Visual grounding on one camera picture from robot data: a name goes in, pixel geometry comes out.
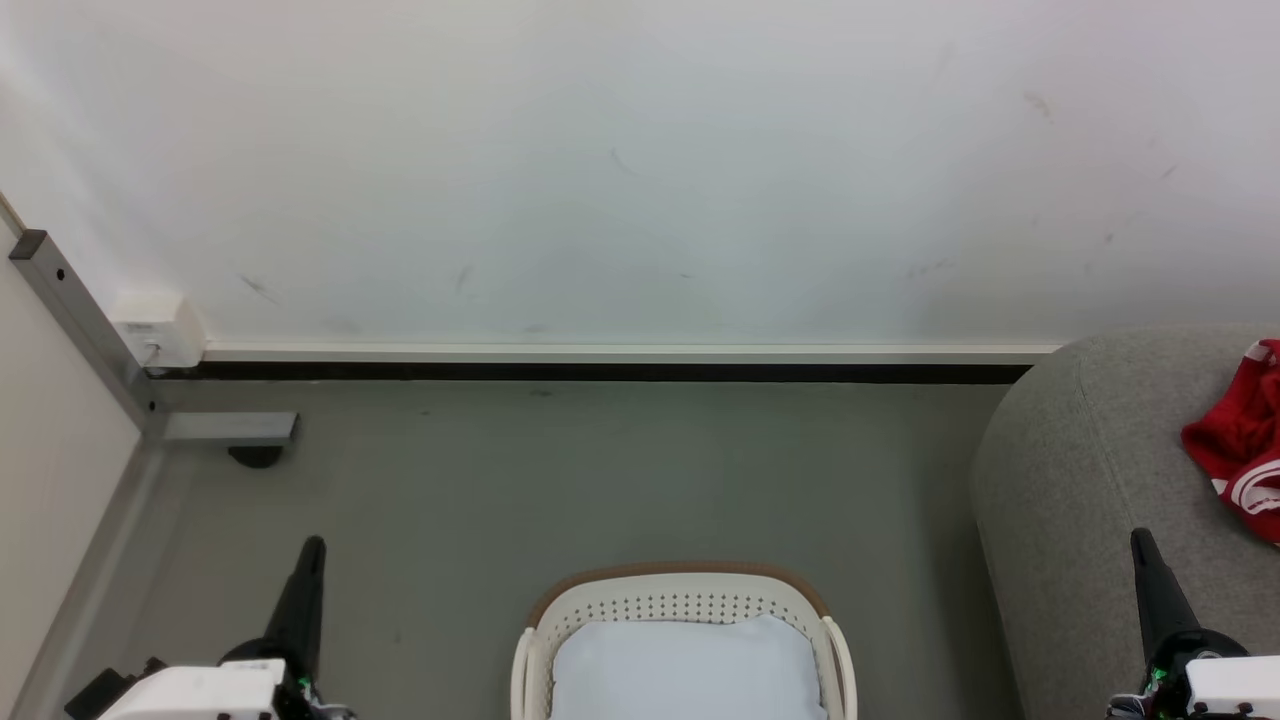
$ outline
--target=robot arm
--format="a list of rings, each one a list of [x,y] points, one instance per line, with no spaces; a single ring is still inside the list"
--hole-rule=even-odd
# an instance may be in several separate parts
[[[1280,720],[1280,656],[1252,657],[1202,628],[1144,528],[1129,538],[1147,669],[1139,694],[1116,696],[1107,715],[1140,719]]]
[[[72,720],[355,720],[316,689],[325,543],[307,538],[261,638],[216,667],[147,661],[140,676],[104,670],[70,702]]]

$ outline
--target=pillow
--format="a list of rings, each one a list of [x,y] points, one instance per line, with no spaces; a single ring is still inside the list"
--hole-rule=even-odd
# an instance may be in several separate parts
[[[826,720],[809,638],[732,625],[588,623],[556,655],[552,720]]]

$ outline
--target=plastic basket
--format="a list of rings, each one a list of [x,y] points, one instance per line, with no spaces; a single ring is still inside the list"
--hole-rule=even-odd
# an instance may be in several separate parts
[[[552,665],[561,644],[594,621],[736,623],[773,615],[813,644],[829,720],[856,720],[854,664],[840,626],[797,575],[749,562],[646,562],[582,573],[534,607],[511,669],[511,719],[548,720]]]

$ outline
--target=basket handle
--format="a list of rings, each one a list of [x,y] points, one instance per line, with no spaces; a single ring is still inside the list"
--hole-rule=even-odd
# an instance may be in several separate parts
[[[525,720],[525,673],[529,669],[529,643],[534,629],[525,628],[516,643],[516,660],[511,664],[511,720]]]
[[[845,642],[845,633],[840,632],[840,625],[829,615],[822,619],[822,624],[827,628],[832,647],[836,648],[836,670],[840,673],[840,687],[844,691],[841,702],[845,706],[845,720],[858,720],[858,682],[854,678],[854,659],[849,655],[849,643]]]

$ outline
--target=basket rim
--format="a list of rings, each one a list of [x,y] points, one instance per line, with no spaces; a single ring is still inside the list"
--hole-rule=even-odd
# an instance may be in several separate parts
[[[620,578],[632,578],[641,575],[675,575],[680,573],[714,573],[714,574],[731,574],[731,575],[760,575],[764,578],[772,578],[780,580],[795,588],[809,605],[813,606],[818,618],[829,618],[831,611],[827,609],[827,603],[822,601],[822,596],[818,591],[809,584],[797,573],[787,570],[786,568],[778,568],[777,565],[767,565],[764,562],[732,562],[732,561],[659,561],[659,562],[632,562],[628,565],[613,565],[611,568],[600,568],[598,570],[588,570],[585,573],[577,573],[570,575],[563,580],[556,583],[550,587],[534,605],[532,611],[529,614],[529,621],[526,628],[536,628],[543,620],[543,615],[547,614],[547,609],[550,607],[556,598],[564,594],[564,592],[576,588],[577,585],[585,585],[588,583],[595,583],[599,580],[616,580]]]

